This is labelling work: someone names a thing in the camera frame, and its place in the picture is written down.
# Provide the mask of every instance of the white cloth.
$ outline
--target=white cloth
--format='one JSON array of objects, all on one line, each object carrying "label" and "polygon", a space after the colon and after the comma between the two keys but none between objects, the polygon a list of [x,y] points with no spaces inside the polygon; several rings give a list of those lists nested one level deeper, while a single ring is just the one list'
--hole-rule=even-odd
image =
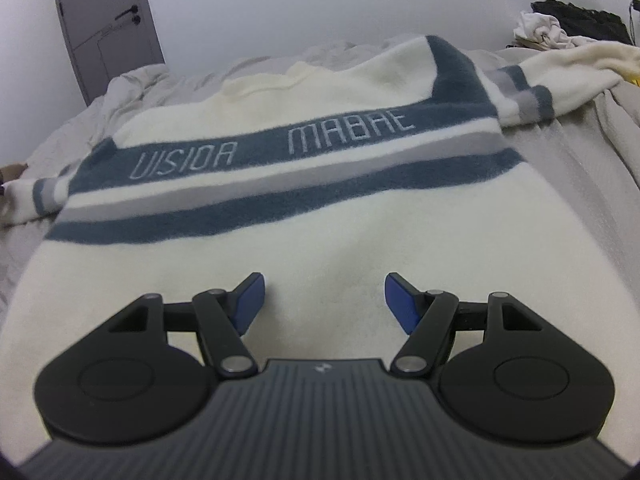
[{"label": "white cloth", "polygon": [[[16,290],[0,338],[3,452],[20,462],[47,441],[39,370],[141,294],[185,301],[259,270],[269,292],[244,341],[260,362],[389,361],[405,339],[382,293],[397,271],[462,300],[507,290],[583,344],[616,381],[606,443],[632,457],[640,315],[500,131],[578,107],[620,81],[609,68],[640,73],[640,49],[597,43],[484,73],[418,38],[341,72],[299,63],[136,116],[82,162]],[[62,204],[61,186],[34,184],[34,209]]]},{"label": "white cloth", "polygon": [[524,10],[520,13],[518,26],[513,29],[513,36],[547,48],[575,48],[597,41],[586,36],[568,36],[555,16]]}]

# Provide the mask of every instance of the ribbed black surface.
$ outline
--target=ribbed black surface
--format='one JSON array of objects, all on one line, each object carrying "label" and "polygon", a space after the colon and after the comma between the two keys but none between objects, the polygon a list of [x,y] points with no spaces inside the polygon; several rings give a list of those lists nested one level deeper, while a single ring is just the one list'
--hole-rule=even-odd
[{"label": "ribbed black surface", "polygon": [[537,450],[484,440],[426,384],[366,360],[273,361],[223,384],[169,436],[127,449],[55,441],[21,469],[33,480],[613,480],[628,468],[595,440]]}]

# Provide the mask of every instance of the gray stripe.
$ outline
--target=gray stripe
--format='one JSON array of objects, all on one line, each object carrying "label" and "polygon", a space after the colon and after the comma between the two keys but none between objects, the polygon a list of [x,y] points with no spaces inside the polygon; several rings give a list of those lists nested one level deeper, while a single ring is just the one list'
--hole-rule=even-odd
[{"label": "gray stripe", "polygon": [[56,184],[58,183],[58,179],[56,178],[46,178],[44,179],[44,185],[42,186],[42,191],[40,193],[40,197],[42,200],[42,207],[47,213],[53,213],[56,209],[58,209],[58,204],[53,198],[53,192],[56,189]]},{"label": "gray stripe", "polygon": [[39,178],[33,183],[33,190],[31,191],[31,198],[33,199],[33,206],[36,209],[36,213],[39,215],[46,215],[47,212],[42,204],[42,188],[44,187],[45,178]]},{"label": "gray stripe", "polygon": [[492,70],[491,72],[487,72],[486,76],[498,85],[500,92],[502,92],[505,97],[512,96],[517,92],[513,79],[504,70]]},{"label": "gray stripe", "polygon": [[532,89],[524,92],[518,92],[511,98],[518,104],[518,110],[520,111],[520,121],[523,124],[537,123],[540,120],[538,98]]},{"label": "gray stripe", "polygon": [[522,92],[523,90],[529,89],[529,82],[520,65],[509,65],[504,68],[499,68],[498,72],[504,72],[511,78],[516,91]]},{"label": "gray stripe", "polygon": [[340,162],[319,168],[305,168],[290,173],[260,176],[247,182],[229,182],[228,184],[174,190],[157,196],[127,200],[115,204],[64,209],[58,216],[58,222],[119,220],[135,216],[194,209],[248,196],[340,182],[348,178],[392,168],[399,164],[437,160],[453,156],[489,155],[500,152],[505,146],[506,144],[501,134],[474,132],[464,136],[437,140],[418,147],[407,148],[397,153],[386,153],[377,158]]}]

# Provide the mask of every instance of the pile of clothes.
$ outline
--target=pile of clothes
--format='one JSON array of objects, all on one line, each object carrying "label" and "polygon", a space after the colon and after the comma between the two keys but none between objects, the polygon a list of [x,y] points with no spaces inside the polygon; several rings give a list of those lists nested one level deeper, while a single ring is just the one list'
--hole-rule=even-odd
[{"label": "pile of clothes", "polygon": [[574,48],[597,40],[632,44],[622,19],[610,12],[587,10],[557,0],[533,2],[521,12],[513,30],[516,44],[551,50]]}]

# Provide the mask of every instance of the bed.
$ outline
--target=bed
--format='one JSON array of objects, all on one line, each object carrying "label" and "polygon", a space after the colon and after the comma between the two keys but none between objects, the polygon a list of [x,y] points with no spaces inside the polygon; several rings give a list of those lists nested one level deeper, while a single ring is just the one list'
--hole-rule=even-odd
[{"label": "bed", "polygon": [[[175,76],[162,65],[134,70],[114,79],[105,96],[97,98],[43,142],[28,158],[29,168],[23,177],[58,174],[140,112],[200,102],[217,92],[226,80],[257,73],[285,73],[297,60],[343,70],[412,37],[398,36],[379,46],[332,43],[311,48],[296,57],[245,59],[220,73],[190,78]],[[537,53],[510,48],[497,53],[471,51],[466,54],[483,70],[494,70]],[[637,229],[640,220],[637,184],[640,178],[640,88],[621,82],[576,111],[533,126],[507,128],[504,134],[510,145],[543,175],[579,216],[618,272],[636,306],[640,305],[640,280],[637,278],[640,272],[640,232]],[[31,221],[7,228],[0,234],[0,326],[10,313],[10,301],[21,273],[51,223],[51,218]],[[598,338],[597,327],[591,326],[586,331]],[[633,365],[631,359],[620,366]],[[607,421],[602,433],[604,441],[628,462],[636,462],[640,459],[640,429],[634,428],[637,424],[625,420],[620,411],[612,412],[611,416],[615,420]],[[615,428],[615,431],[609,431],[609,428]]]}]

